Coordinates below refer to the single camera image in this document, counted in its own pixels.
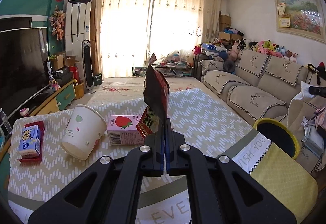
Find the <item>beige sofa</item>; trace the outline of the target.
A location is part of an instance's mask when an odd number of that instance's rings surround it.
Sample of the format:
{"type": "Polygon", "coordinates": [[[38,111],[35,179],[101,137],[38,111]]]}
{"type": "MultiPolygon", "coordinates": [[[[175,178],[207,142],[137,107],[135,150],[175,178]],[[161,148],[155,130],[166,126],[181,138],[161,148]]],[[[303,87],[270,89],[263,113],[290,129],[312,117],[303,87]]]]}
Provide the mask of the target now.
{"type": "Polygon", "coordinates": [[[244,50],[234,63],[234,72],[230,73],[223,62],[199,54],[195,76],[250,125],[263,118],[283,123],[299,141],[296,161],[309,173],[322,170],[325,154],[317,156],[307,147],[301,123],[325,106],[325,98],[304,98],[290,105],[301,92],[302,83],[317,84],[316,75],[295,62],[251,50],[244,50]]]}

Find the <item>beige curtains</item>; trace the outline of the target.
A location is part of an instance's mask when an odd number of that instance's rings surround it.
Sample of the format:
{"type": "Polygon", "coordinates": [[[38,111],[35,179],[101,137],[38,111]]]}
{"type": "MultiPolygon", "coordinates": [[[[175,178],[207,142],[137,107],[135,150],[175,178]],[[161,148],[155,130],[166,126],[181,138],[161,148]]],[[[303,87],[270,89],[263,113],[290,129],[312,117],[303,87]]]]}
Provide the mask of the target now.
{"type": "Polygon", "coordinates": [[[222,0],[92,0],[91,26],[104,78],[130,77],[151,55],[193,59],[218,32],[222,0]]]}

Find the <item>pink strawberry milk carton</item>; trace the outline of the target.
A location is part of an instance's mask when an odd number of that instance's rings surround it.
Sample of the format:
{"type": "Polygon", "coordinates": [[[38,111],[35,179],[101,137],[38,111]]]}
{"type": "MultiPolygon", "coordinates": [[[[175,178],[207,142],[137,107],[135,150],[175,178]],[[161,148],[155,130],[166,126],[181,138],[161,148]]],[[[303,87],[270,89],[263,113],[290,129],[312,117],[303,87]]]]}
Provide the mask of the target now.
{"type": "Polygon", "coordinates": [[[142,145],[145,141],[136,125],[141,115],[111,115],[107,134],[111,145],[142,145]]]}

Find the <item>red snack wrapper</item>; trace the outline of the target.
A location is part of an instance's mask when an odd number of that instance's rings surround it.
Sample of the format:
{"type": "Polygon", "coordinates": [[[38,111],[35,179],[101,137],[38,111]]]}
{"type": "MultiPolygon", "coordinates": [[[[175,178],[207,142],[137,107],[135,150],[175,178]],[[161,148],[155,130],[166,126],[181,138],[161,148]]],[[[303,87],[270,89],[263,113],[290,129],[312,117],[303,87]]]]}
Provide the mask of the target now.
{"type": "Polygon", "coordinates": [[[143,138],[157,132],[159,126],[165,126],[167,121],[170,86],[164,75],[152,66],[155,62],[156,54],[153,53],[144,81],[143,95],[147,107],[136,125],[143,138]]]}

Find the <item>hanging flower decoration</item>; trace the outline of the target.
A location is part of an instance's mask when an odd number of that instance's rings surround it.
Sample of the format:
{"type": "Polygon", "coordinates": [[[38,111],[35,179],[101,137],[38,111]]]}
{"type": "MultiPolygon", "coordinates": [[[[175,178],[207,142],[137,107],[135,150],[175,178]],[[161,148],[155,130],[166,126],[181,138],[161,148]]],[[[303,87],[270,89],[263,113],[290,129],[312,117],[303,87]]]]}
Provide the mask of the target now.
{"type": "Polygon", "coordinates": [[[61,41],[64,37],[64,26],[65,26],[66,13],[58,6],[55,7],[53,14],[49,17],[51,26],[51,35],[55,36],[58,41],[61,41]]]}

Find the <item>cardboard boxes by wall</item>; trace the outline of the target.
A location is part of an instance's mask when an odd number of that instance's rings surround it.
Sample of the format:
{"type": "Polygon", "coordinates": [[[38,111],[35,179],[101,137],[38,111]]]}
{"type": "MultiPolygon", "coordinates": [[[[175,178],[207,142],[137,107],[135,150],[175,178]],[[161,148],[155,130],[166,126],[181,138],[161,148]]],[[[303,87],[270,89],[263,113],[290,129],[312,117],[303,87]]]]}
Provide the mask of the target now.
{"type": "Polygon", "coordinates": [[[244,34],[231,27],[231,17],[227,15],[219,16],[218,36],[220,39],[225,41],[236,41],[244,37],[244,34]]]}

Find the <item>red fire extinguisher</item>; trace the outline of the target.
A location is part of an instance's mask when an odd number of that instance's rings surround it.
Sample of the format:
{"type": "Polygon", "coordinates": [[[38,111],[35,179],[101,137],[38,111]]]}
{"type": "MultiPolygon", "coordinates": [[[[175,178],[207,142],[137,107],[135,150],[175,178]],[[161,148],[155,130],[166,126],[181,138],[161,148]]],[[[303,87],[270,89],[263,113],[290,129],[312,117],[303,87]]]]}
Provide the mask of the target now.
{"type": "Polygon", "coordinates": [[[80,84],[80,76],[77,66],[68,66],[68,69],[70,72],[72,72],[73,78],[76,80],[76,82],[80,84]]]}

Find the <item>yellow rimmed trash bin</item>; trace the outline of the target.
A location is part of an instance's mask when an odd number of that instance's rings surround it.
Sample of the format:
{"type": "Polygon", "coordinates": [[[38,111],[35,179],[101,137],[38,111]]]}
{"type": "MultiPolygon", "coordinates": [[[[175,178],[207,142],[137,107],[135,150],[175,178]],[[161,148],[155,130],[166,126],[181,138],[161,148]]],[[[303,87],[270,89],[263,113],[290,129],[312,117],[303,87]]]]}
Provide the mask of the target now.
{"type": "Polygon", "coordinates": [[[300,144],[296,136],[286,126],[275,119],[262,118],[254,123],[254,129],[271,140],[292,159],[300,153],[300,144]]]}

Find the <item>clear water bottle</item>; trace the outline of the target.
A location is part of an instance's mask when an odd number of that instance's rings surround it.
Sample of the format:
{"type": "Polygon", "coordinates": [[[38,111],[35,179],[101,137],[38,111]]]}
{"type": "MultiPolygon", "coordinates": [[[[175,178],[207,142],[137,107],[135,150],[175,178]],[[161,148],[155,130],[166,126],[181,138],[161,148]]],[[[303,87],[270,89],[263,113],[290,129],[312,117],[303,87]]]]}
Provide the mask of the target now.
{"type": "Polygon", "coordinates": [[[1,117],[1,120],[2,120],[6,130],[7,130],[7,133],[9,135],[12,135],[13,130],[12,130],[11,124],[9,123],[7,115],[5,114],[5,112],[3,111],[2,108],[0,108],[0,117],[1,117]]]}

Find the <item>white air conditioner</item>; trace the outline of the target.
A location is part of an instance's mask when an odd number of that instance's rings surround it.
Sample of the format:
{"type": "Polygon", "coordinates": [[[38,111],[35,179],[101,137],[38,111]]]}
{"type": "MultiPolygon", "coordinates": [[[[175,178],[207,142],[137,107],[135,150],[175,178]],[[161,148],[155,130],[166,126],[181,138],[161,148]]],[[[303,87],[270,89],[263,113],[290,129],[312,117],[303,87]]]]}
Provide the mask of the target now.
{"type": "Polygon", "coordinates": [[[92,2],[69,1],[66,5],[65,51],[82,62],[82,41],[89,40],[92,2]]]}

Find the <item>large black television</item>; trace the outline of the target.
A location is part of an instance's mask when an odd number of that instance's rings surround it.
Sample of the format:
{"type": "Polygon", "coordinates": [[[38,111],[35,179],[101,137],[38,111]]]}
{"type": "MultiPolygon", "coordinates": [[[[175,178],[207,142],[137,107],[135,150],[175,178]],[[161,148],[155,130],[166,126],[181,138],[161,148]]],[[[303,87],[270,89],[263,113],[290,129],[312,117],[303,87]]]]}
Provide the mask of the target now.
{"type": "Polygon", "coordinates": [[[47,28],[1,32],[1,109],[7,117],[49,85],[47,28]]]}

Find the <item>black tower fan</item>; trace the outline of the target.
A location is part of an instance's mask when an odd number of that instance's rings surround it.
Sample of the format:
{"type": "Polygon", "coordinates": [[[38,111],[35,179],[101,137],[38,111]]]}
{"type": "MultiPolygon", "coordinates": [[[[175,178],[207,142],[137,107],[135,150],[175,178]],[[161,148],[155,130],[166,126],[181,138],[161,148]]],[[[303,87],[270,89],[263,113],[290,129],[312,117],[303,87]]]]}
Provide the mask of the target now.
{"type": "Polygon", "coordinates": [[[91,42],[87,39],[82,41],[82,59],[83,59],[83,73],[85,76],[85,94],[93,94],[94,80],[92,69],[92,57],[91,57],[91,42]]]}

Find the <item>pile of plush toys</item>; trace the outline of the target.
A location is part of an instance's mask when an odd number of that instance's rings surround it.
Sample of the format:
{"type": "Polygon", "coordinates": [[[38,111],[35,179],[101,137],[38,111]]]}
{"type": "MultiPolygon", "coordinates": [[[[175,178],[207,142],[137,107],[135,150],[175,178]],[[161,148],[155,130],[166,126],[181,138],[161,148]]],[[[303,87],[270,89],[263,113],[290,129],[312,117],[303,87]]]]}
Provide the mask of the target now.
{"type": "Polygon", "coordinates": [[[229,58],[233,61],[238,60],[245,50],[251,50],[264,55],[283,58],[287,61],[297,63],[297,54],[286,49],[284,46],[279,46],[267,41],[250,41],[245,38],[234,41],[232,47],[227,51],[229,58]]]}

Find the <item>glass side table with clutter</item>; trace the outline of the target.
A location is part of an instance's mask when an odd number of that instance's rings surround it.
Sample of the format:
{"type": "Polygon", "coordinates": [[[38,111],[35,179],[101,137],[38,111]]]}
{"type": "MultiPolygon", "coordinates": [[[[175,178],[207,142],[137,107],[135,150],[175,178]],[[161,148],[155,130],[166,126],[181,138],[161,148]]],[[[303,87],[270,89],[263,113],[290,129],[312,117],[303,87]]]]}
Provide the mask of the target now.
{"type": "MultiPolygon", "coordinates": [[[[186,60],[163,61],[152,66],[165,77],[191,77],[194,67],[186,60]]],[[[148,67],[132,67],[131,73],[134,77],[145,77],[148,67]]]]}

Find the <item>patterned tablecloth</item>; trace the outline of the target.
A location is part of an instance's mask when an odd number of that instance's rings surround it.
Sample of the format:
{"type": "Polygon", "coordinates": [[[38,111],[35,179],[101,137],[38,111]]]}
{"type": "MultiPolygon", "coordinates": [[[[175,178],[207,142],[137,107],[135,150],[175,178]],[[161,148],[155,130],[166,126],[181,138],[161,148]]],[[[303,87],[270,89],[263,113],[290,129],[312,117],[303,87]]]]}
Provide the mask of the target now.
{"type": "Polygon", "coordinates": [[[7,208],[14,223],[300,223],[318,184],[273,141],[199,89],[135,147],[104,134],[85,161],[59,145],[65,110],[16,121],[7,208]]]}

